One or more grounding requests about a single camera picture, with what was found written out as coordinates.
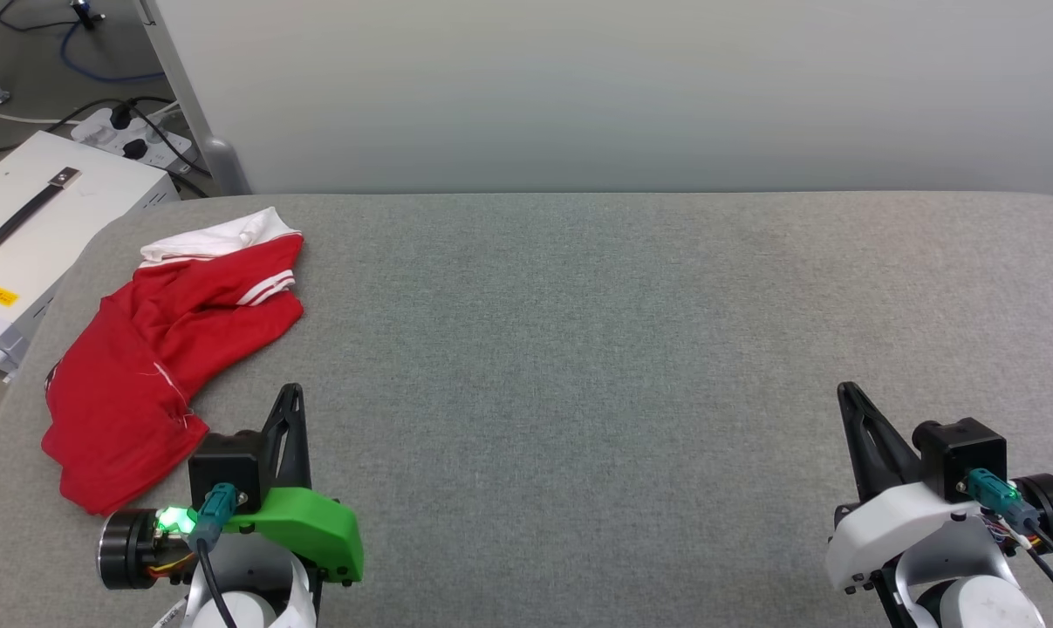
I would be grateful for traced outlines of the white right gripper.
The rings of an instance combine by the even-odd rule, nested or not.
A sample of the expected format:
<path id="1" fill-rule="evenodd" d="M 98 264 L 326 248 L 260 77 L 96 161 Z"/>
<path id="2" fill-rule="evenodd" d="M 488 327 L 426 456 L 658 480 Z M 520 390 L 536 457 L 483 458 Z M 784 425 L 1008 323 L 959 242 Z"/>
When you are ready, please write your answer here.
<path id="1" fill-rule="evenodd" d="M 892 560 L 903 585 L 990 575 L 992 537 L 978 505 L 948 503 L 915 482 L 920 457 L 870 400 L 857 382 L 838 385 L 858 501 L 868 502 L 842 517 L 829 541 L 824 572 L 832 587 L 860 587 Z"/>

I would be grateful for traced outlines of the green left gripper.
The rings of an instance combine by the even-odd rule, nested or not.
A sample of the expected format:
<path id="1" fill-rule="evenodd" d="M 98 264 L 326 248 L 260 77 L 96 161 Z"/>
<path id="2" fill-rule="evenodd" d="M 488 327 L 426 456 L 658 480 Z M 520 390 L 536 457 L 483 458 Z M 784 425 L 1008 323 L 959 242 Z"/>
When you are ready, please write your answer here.
<path id="1" fill-rule="evenodd" d="M 364 549 L 354 510 L 311 490 L 311 458 L 302 386 L 283 385 L 264 421 L 263 467 L 269 494 L 255 513 L 235 514 L 223 534 L 260 534 L 327 572 L 335 584 L 361 582 Z"/>

